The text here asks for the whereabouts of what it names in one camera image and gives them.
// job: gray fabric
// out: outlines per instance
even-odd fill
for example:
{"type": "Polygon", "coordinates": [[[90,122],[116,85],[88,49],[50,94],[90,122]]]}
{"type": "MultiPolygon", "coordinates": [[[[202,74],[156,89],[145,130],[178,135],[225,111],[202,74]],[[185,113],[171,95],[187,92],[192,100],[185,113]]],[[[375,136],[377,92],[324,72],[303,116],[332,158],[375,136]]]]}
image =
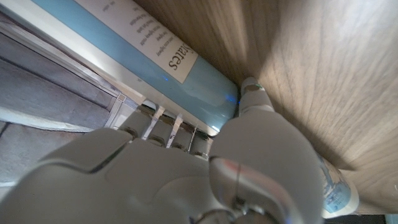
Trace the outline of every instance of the gray fabric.
{"type": "Polygon", "coordinates": [[[88,83],[66,68],[61,67],[2,34],[0,34],[0,57],[31,72],[37,73],[52,83],[62,86],[103,108],[106,108],[112,99],[111,95],[88,83]]]}
{"type": "Polygon", "coordinates": [[[103,127],[109,111],[0,60],[0,106],[87,128],[103,127]]]}
{"type": "Polygon", "coordinates": [[[0,182],[16,181],[40,158],[81,135],[10,124],[0,138],[0,182]]]}

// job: wood grain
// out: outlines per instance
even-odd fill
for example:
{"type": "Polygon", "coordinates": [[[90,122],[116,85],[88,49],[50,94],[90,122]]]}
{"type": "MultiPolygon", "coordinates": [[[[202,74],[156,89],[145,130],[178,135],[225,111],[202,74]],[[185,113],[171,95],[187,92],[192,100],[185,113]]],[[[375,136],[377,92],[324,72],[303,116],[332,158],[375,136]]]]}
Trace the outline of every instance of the wood grain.
{"type": "Polygon", "coordinates": [[[398,1],[136,0],[354,181],[360,213],[398,212],[398,1]]]}

